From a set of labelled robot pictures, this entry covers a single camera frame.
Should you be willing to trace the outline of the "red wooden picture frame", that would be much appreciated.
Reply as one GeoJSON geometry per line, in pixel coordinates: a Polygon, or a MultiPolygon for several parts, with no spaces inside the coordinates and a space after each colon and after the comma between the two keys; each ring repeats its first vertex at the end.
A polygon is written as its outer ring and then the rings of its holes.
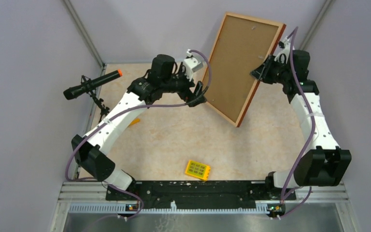
{"type": "Polygon", "coordinates": [[[227,12],[219,27],[209,57],[212,79],[207,103],[233,126],[239,127],[259,86],[250,72],[273,54],[285,23],[227,12]]]}

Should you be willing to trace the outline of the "yellow handled screwdriver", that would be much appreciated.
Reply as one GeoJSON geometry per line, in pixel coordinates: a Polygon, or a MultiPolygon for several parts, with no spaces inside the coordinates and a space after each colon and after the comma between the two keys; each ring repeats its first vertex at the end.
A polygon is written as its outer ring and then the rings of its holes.
{"type": "Polygon", "coordinates": [[[139,118],[136,118],[129,125],[132,126],[132,125],[135,125],[135,124],[137,124],[139,122],[140,122],[140,119],[139,118]]]}

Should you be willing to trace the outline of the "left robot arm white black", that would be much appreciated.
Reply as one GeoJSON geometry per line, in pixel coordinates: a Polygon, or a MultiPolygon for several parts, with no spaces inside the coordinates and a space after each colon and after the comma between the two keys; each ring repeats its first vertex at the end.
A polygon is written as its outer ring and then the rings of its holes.
{"type": "Polygon", "coordinates": [[[134,197],[134,178],[117,167],[107,157],[113,144],[125,129],[140,114],[149,108],[195,107],[205,103],[204,96],[209,84],[194,82],[194,74],[203,67],[195,57],[197,50],[187,50],[186,58],[177,64],[169,55],[159,54],[144,76],[132,81],[120,102],[84,136],[76,135],[72,140],[73,157],[76,163],[99,182],[117,188],[124,200],[134,197]],[[180,104],[156,104],[165,93],[177,94],[180,104]]]}

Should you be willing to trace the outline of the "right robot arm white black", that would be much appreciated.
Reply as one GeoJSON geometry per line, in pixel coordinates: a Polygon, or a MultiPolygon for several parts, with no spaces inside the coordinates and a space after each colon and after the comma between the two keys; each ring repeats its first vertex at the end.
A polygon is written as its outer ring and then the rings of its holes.
{"type": "Polygon", "coordinates": [[[270,199],[299,187],[332,187],[341,182],[351,160],[351,152],[334,139],[320,104],[317,84],[308,79],[310,54],[294,50],[292,54],[270,55],[251,75],[266,84],[281,84],[293,108],[305,144],[287,171],[271,172],[264,193],[270,199]]]}

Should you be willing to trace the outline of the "black mini tripod stand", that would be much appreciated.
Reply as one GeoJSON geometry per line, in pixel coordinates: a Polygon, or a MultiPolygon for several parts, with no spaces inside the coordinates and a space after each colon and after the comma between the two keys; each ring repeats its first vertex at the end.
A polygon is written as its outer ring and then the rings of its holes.
{"type": "Polygon", "coordinates": [[[84,75],[81,76],[81,84],[83,85],[83,92],[88,94],[93,100],[94,104],[100,109],[99,122],[110,113],[110,108],[105,106],[104,100],[98,98],[96,95],[96,88],[92,85],[92,80],[84,75]]]}

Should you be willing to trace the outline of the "black microphone orange tip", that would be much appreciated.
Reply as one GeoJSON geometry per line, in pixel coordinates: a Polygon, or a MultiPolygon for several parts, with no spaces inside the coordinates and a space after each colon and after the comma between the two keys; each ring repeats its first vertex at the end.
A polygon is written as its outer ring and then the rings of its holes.
{"type": "Polygon", "coordinates": [[[103,76],[97,77],[95,79],[90,79],[84,75],[81,76],[81,83],[80,85],[70,87],[63,91],[63,95],[67,100],[76,99],[84,93],[89,93],[96,88],[107,84],[117,78],[122,77],[122,71],[116,70],[111,73],[105,74],[103,76]]]}

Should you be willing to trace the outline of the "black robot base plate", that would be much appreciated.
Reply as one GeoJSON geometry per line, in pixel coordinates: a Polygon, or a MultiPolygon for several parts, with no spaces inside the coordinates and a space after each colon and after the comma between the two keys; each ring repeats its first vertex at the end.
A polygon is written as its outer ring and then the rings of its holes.
{"type": "Polygon", "coordinates": [[[140,197],[145,209],[169,208],[175,202],[180,209],[255,208],[257,201],[280,201],[281,189],[269,181],[137,181],[128,194],[107,186],[107,201],[134,201],[140,197]]]}

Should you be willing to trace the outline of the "aluminium rail frame front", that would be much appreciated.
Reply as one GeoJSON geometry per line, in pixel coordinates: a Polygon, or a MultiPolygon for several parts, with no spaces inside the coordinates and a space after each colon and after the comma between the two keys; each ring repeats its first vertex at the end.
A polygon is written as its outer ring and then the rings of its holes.
{"type": "Polygon", "coordinates": [[[140,181],[134,197],[65,182],[53,232],[358,232],[344,184],[296,190],[283,203],[262,181],[140,181]]]}

